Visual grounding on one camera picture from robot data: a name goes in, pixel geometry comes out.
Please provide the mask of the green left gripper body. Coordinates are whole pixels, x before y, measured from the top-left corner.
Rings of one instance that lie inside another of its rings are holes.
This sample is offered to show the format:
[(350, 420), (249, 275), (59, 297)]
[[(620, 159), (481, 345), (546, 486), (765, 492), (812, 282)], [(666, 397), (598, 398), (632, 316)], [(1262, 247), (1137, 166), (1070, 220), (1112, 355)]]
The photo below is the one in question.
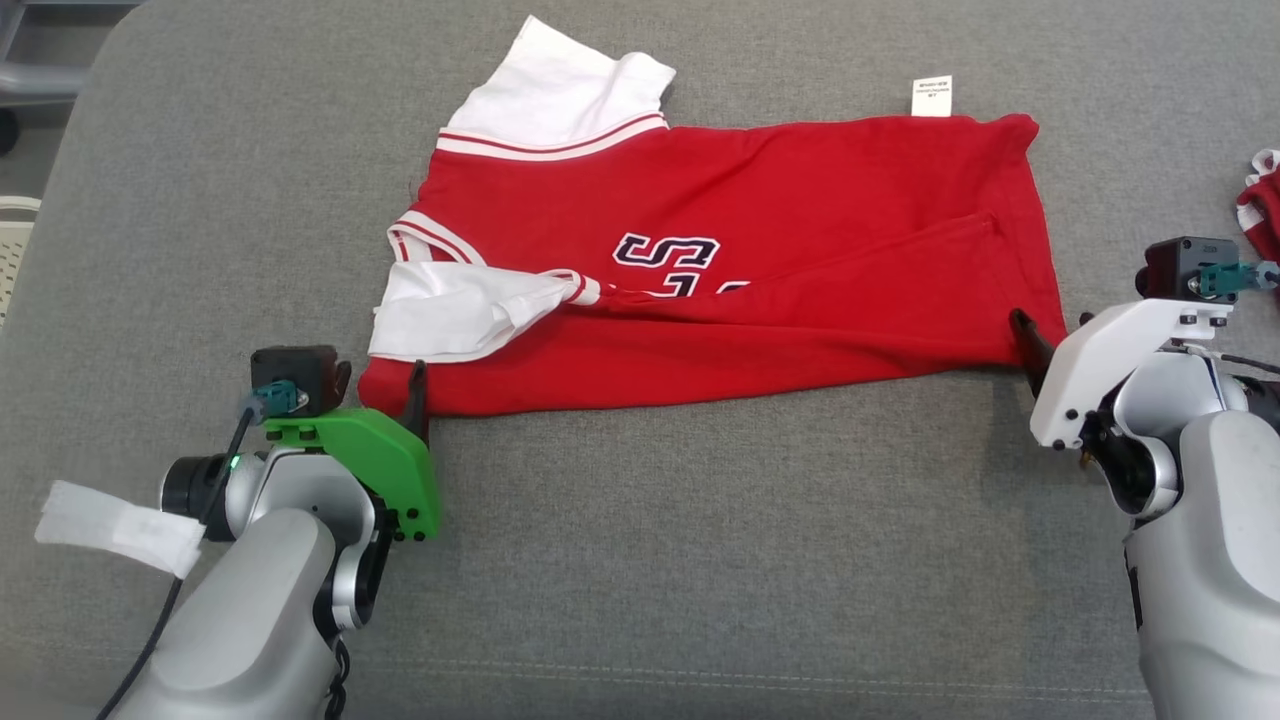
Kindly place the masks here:
[(397, 420), (369, 407), (343, 407), (311, 418), (274, 418), (265, 432), (275, 445), (317, 450), (333, 457), (397, 512), (408, 539), (438, 534), (442, 502), (425, 442)]

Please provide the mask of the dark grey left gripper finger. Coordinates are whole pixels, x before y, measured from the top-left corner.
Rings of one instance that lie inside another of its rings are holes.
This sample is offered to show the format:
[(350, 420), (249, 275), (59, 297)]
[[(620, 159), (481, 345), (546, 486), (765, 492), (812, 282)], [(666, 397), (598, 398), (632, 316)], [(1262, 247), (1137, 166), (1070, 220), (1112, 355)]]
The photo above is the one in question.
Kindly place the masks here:
[(428, 366), (425, 361), (417, 360), (412, 366), (406, 386), (403, 428), (417, 437), (424, 446), (429, 446), (429, 419), (426, 404)]

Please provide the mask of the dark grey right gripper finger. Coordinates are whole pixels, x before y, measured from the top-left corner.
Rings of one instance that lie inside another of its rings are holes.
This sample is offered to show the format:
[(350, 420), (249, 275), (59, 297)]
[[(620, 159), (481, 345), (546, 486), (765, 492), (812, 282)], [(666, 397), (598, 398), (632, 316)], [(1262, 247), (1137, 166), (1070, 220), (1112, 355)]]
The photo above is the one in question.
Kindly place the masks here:
[(1020, 307), (1011, 310), (1009, 322), (1032, 397), (1038, 398), (1048, 375), (1055, 346), (1041, 333), (1038, 324), (1025, 310)]

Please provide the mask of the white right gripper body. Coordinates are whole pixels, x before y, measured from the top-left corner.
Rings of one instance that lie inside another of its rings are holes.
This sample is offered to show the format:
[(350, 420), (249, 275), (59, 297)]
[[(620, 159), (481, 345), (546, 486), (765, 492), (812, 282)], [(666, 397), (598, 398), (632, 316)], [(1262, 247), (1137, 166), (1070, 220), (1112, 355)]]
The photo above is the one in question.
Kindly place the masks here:
[(1042, 447), (1080, 448), (1088, 413), (1171, 340), (1207, 341), (1233, 305), (1144, 299), (1111, 306), (1066, 337), (1050, 359), (1030, 414)]

